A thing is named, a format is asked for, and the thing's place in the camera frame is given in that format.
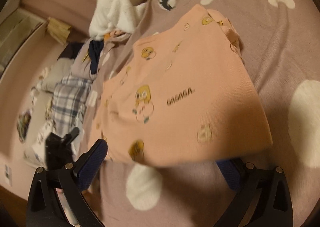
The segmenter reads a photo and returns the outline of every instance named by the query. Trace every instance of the yellow cartoon character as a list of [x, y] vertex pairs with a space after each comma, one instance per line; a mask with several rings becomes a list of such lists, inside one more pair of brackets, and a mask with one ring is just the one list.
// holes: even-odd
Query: yellow cartoon character
[[130, 71], [131, 67], [128, 66], [127, 69], [125, 70], [125, 75], [123, 76], [123, 78], [120, 80], [120, 84], [123, 85], [124, 82], [126, 81], [126, 79], [128, 78], [128, 72]]
[[207, 16], [207, 17], [204, 17], [202, 19], [202, 25], [207, 25], [209, 24], [210, 22], [214, 22], [214, 19], [210, 16]]
[[141, 162], [143, 161], [144, 154], [143, 154], [144, 143], [142, 140], [136, 140], [129, 149], [129, 155], [133, 161]]
[[136, 92], [136, 107], [132, 112], [136, 115], [138, 122], [147, 123], [153, 114], [153, 103], [148, 85], [143, 85]]
[[141, 52], [141, 57], [145, 58], [146, 60], [150, 60], [156, 56], [156, 52], [153, 47], [144, 48]]
[[199, 143], [208, 142], [212, 138], [212, 131], [210, 129], [210, 124], [204, 124], [197, 133], [197, 141]]
[[189, 28], [190, 28], [190, 24], [189, 24], [189, 23], [186, 23], [186, 24], [184, 25], [183, 30], [187, 30], [187, 29], [189, 29]]
[[177, 52], [178, 48], [179, 48], [180, 45], [181, 45], [181, 42], [182, 42], [182, 41], [180, 41], [179, 44], [174, 47], [174, 49], [173, 49], [173, 51], [172, 51], [173, 53], [176, 53], [176, 52]]

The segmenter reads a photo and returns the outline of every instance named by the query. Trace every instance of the metal screw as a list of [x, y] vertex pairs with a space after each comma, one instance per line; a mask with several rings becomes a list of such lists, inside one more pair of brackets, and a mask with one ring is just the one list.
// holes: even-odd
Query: metal screw
[[41, 173], [42, 171], [43, 171], [43, 167], [39, 167], [39, 168], [37, 168], [37, 170], [36, 170], [37, 173]]
[[277, 171], [278, 173], [282, 173], [282, 172], [283, 172], [283, 169], [282, 169], [281, 167], [276, 167], [276, 171]]
[[72, 168], [73, 168], [73, 164], [72, 164], [72, 163], [68, 163], [68, 164], [66, 164], [66, 165], [64, 166], [64, 168], [65, 168], [66, 170], [72, 169]]
[[250, 163], [250, 162], [246, 163], [246, 164], [245, 164], [245, 167], [246, 167], [247, 169], [249, 169], [249, 170], [254, 169], [254, 165], [253, 165], [252, 163]]

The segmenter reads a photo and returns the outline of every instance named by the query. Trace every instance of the plaid fabric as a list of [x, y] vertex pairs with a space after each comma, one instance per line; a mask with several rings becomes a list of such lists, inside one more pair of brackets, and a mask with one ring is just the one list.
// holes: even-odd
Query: plaid fabric
[[52, 118], [57, 135], [63, 137], [75, 125], [78, 111], [85, 107], [92, 80], [65, 76], [54, 89]]

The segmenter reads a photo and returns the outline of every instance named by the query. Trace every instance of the peach colored garment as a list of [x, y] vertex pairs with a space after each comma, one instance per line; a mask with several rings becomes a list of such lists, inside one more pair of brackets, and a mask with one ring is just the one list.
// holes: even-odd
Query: peach colored garment
[[89, 148], [152, 166], [221, 160], [272, 144], [239, 36], [218, 11], [194, 6], [170, 30], [138, 40], [134, 58], [104, 82]]

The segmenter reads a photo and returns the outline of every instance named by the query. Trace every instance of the bed sheet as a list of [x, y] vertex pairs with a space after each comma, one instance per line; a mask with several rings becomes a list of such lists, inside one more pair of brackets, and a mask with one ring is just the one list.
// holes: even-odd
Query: bed sheet
[[[320, 196], [320, 14], [312, 0], [148, 0], [136, 31], [125, 46], [113, 49], [106, 72], [94, 82], [83, 151], [103, 80], [131, 60], [136, 40], [171, 28], [198, 3], [228, 17], [239, 33], [245, 68], [270, 125], [272, 148], [242, 159], [284, 169], [294, 226], [301, 226]], [[110, 227], [209, 227], [234, 196], [214, 162], [165, 169], [106, 162], [100, 191], [102, 221]]]

